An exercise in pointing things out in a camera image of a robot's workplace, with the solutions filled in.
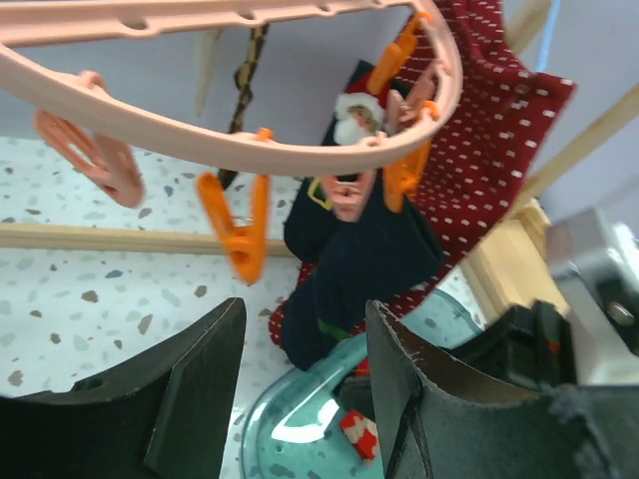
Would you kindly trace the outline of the brown yellow argyle sock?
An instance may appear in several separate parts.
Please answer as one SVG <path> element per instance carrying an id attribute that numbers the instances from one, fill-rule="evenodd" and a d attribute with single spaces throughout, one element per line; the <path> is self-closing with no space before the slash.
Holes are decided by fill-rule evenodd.
<path id="1" fill-rule="evenodd" d="M 259 60 L 262 55 L 269 30 L 269 24 L 263 24 L 251 30 L 245 60 L 236 70 L 234 75 L 235 85 L 238 90 L 238 98 L 229 124 L 229 134 L 238 133 L 244 127 L 245 112 L 253 99 L 251 83 L 258 68 Z"/>

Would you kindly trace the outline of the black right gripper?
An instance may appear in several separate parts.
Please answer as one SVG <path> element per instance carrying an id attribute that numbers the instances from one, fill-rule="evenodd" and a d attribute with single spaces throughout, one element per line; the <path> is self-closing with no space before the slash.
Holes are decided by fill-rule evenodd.
<path id="1" fill-rule="evenodd" d="M 496 379 L 527 389 L 574 384 L 570 323 L 554 305 L 513 305 L 483 332 L 448 352 Z"/>

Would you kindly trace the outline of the navy santa sock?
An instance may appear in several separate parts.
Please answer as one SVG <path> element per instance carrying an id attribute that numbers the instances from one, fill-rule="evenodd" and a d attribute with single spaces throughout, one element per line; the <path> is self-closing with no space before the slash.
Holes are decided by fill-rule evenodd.
<path id="1" fill-rule="evenodd" d="M 444 260 L 430 224 L 410 201 L 384 204 L 375 179 L 360 218 L 340 221 L 320 185 L 303 180 L 284 240 L 303 263 L 296 289 L 271 316 L 269 332 L 291 363 L 311 368 L 363 325 L 370 300 L 390 301 L 432 279 Z"/>

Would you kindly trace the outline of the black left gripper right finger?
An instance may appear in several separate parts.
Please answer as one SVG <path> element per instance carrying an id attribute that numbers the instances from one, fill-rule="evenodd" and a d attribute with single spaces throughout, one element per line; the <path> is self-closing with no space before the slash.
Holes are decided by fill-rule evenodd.
<path id="1" fill-rule="evenodd" d="M 384 477 L 637 477 L 637 387 L 519 388 L 365 309 Z"/>

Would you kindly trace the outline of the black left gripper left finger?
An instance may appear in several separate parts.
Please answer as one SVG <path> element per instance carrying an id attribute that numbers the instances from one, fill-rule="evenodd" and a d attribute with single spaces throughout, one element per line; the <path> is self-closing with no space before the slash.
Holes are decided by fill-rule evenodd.
<path id="1" fill-rule="evenodd" d="M 2 477 L 219 477 L 246 323 L 230 298 L 67 392 L 2 398 Z"/>

